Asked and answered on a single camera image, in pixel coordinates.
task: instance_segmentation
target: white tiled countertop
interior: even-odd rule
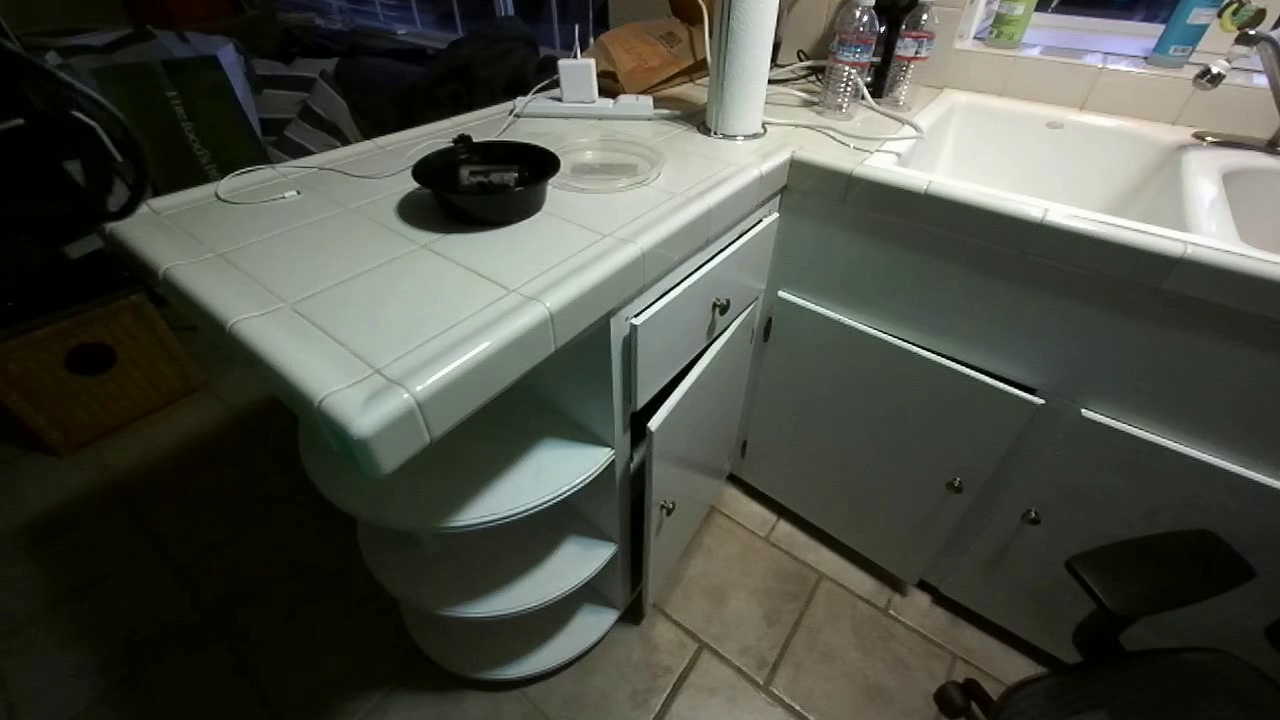
[[[417,188],[413,162],[458,131],[486,140],[505,115],[487,110],[234,175],[228,201],[216,184],[162,198],[114,237],[352,441],[369,475],[388,475],[788,180],[804,184],[810,170],[955,198],[947,180],[866,164],[896,126],[874,113],[826,119],[795,94],[772,94],[766,140],[712,140],[692,119],[516,119],[510,140],[560,158],[624,140],[658,148],[666,170],[628,193],[553,180],[541,216],[496,234],[406,225],[398,206]],[[1001,193],[955,201],[1001,209]],[[1198,237],[1122,222],[1094,230],[1079,211],[1018,216],[1240,274],[1240,251]],[[1247,268],[1280,278],[1270,258],[1247,258]]]

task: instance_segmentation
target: tiled floor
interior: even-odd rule
[[[0,441],[0,720],[929,720],[1035,664],[732,494],[675,592],[560,676],[439,676],[299,475],[294,417],[208,389],[82,457]]]

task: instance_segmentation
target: faucet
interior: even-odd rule
[[[1236,45],[1251,48],[1265,65],[1265,77],[1270,77],[1270,87],[1271,87],[1271,100],[1275,100],[1275,113],[1280,113],[1280,40],[1275,32],[1256,32],[1256,29],[1245,29],[1236,36]],[[1230,61],[1220,65],[1205,65],[1198,71],[1198,87],[1211,94],[1230,80]],[[1192,131],[1202,145],[1220,145],[1220,148],[1259,148],[1259,153],[1271,153],[1280,158],[1280,130],[1270,135],[1270,140],[1251,140],[1251,135],[1230,135],[1230,131]]]

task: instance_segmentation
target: curved open shelf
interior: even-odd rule
[[[374,482],[326,444],[306,441],[315,490],[363,526],[398,532],[486,532],[516,526],[588,490],[612,448],[566,417],[486,411],[426,448],[409,469]]]
[[[619,620],[610,604],[557,604],[505,624],[435,624],[399,604],[409,637],[439,668],[473,680],[534,680],[586,658]]]
[[[444,620],[505,620],[582,592],[618,542],[582,513],[553,509],[479,536],[409,536],[362,526],[374,576],[406,604]]]

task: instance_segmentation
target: cabinet door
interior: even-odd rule
[[[647,420],[644,604],[660,602],[741,457],[741,420],[755,350],[747,308]]]
[[[1069,556],[1129,536],[1211,527],[1236,545],[1256,579],[1207,604],[1145,620],[1136,650],[1202,646],[1280,672],[1265,624],[1280,620],[1280,483],[1108,411],[1077,411],[1058,448],[1029,469],[1025,490],[972,527],[969,561],[938,583],[1001,628],[1077,658],[1074,628],[1094,602],[1069,576]]]
[[[1040,397],[782,293],[741,475],[915,579]]]

